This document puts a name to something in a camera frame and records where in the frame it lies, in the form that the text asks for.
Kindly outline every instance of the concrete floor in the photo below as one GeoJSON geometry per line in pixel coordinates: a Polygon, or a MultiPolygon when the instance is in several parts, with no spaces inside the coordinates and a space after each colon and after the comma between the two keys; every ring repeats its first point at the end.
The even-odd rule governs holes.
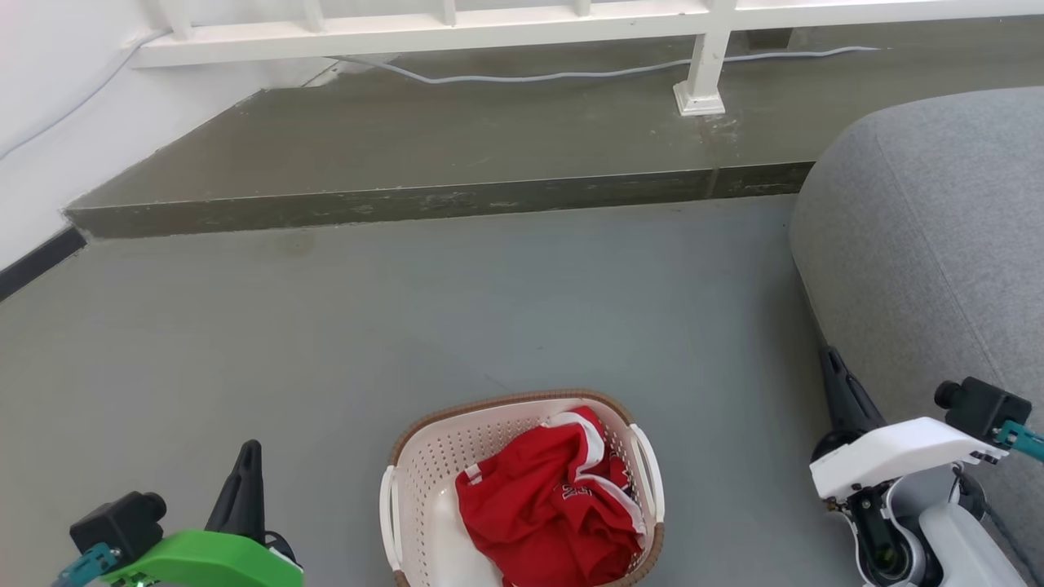
{"type": "MultiPolygon", "coordinates": [[[[838,133],[871,112],[1044,85],[1042,25],[1044,17],[1025,17],[798,29],[792,50],[883,50],[727,64],[719,89],[728,112],[706,118],[678,114],[671,87],[685,68],[445,86],[372,70],[258,94],[68,214],[92,235],[119,238],[606,206],[610,192],[631,204],[788,193],[838,133]],[[805,164],[797,178],[794,163],[805,164]],[[505,182],[515,184],[491,187],[505,182]]],[[[743,52],[742,36],[734,40],[743,52]]],[[[689,57],[692,45],[438,51],[395,63],[433,77],[612,71],[689,57]]]]}
{"type": "Polygon", "coordinates": [[[792,196],[94,242],[0,304],[0,567],[44,585],[132,490],[201,526],[240,443],[310,586],[392,583],[377,490],[441,407],[588,386],[657,449],[643,585],[858,585],[807,459],[827,428],[792,196]]]}

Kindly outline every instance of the laundry basket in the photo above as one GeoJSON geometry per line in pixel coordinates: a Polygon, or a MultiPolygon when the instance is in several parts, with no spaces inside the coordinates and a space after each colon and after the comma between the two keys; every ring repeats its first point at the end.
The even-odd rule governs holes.
{"type": "Polygon", "coordinates": [[[384,553],[400,587],[501,587],[500,572],[472,544],[454,482],[466,467],[500,452],[551,416],[588,406],[631,475],[645,521],[642,553],[611,587],[641,581],[663,548],[663,483],[656,454],[631,414],[590,390],[520,394],[444,409],[413,423],[392,449],[381,479],[384,553]]]}

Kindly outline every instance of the white wall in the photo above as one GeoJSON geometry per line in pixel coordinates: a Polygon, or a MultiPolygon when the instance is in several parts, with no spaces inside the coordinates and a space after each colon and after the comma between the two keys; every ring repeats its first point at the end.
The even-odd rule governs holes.
{"type": "MultiPolygon", "coordinates": [[[[0,1],[0,144],[81,93],[161,21],[149,0],[0,1]]],[[[278,0],[197,2],[201,22],[294,18],[278,0]]],[[[61,209],[265,87],[300,86],[331,62],[124,69],[84,108],[0,161],[0,268],[62,231],[61,209]]]]}

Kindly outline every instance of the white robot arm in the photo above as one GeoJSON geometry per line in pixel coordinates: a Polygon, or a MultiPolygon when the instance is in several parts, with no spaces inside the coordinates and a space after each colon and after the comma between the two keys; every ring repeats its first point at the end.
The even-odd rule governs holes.
{"type": "Polygon", "coordinates": [[[1026,587],[979,523],[989,507],[964,466],[1009,450],[1044,462],[1044,438],[1023,427],[1029,402],[968,378],[935,392],[946,423],[888,425],[836,350],[824,348],[821,365],[833,430],[809,468],[852,530],[867,587],[1026,587]]]}

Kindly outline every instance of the electrical cable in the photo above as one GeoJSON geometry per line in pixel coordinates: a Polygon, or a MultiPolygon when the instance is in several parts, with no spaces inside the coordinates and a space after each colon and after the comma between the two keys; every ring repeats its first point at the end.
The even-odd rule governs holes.
{"type": "Polygon", "coordinates": [[[141,48],[142,45],[148,43],[149,41],[155,41],[163,37],[164,34],[168,34],[169,32],[170,32],[169,28],[153,30],[152,32],[149,32],[144,37],[140,37],[137,40],[135,40],[127,48],[123,49],[123,51],[119,54],[119,56],[109,62],[109,66],[104,70],[102,70],[101,74],[98,76],[98,78],[101,79],[100,84],[91,85],[90,86],[91,90],[85,92],[84,95],[80,96],[78,99],[75,99],[72,107],[58,110],[56,115],[50,118],[45,118],[44,120],[39,122],[34,127],[31,127],[27,130],[25,133],[22,133],[21,137],[16,137],[8,144],[3,145],[3,147],[0,148],[0,161],[3,161],[3,159],[8,155],[10,155],[10,152],[16,148],[24,145],[25,143],[31,141],[32,139],[35,139],[40,135],[43,135],[44,133],[49,131],[52,126],[54,126],[58,122],[62,122],[66,118],[69,118],[69,115],[79,110],[79,108],[82,107],[85,103],[87,103],[88,100],[90,100],[98,92],[100,92],[102,88],[108,86],[109,83],[113,80],[113,77],[116,77],[116,74],[123,69],[123,66],[125,66],[127,62],[130,61],[130,57],[135,54],[135,52],[139,48],[141,48]]]}
{"type": "MultiPolygon", "coordinates": [[[[726,63],[736,63],[736,62],[753,62],[758,60],[779,60],[779,58],[809,58],[809,57],[829,57],[832,55],[837,55],[840,53],[850,53],[853,51],[877,51],[876,47],[840,47],[838,49],[831,49],[829,51],[777,51],[772,53],[755,53],[753,55],[733,55],[731,57],[726,57],[726,63]]],[[[560,73],[549,73],[547,75],[528,75],[523,77],[501,77],[496,75],[454,75],[451,77],[425,77],[419,73],[413,73],[412,71],[397,67],[390,64],[371,61],[364,57],[355,57],[349,55],[339,55],[336,57],[331,57],[339,62],[354,63],[358,65],[365,65],[370,67],[376,67],[384,69],[399,75],[409,77],[410,79],[416,79],[417,81],[422,81],[424,84],[430,84],[433,86],[438,86],[442,84],[458,84],[461,81],[489,81],[493,84],[530,84],[533,81],[548,81],[551,79],[563,79],[567,77],[595,77],[595,78],[606,78],[606,77],[621,77],[624,75],[634,75],[638,73],[649,73],[652,71],[660,71],[662,69],[669,69],[672,67],[678,67],[681,65],[689,65],[692,60],[678,60],[673,62],[667,62],[657,65],[649,65],[644,67],[633,67],[631,69],[621,69],[617,71],[563,71],[560,73]]]]}

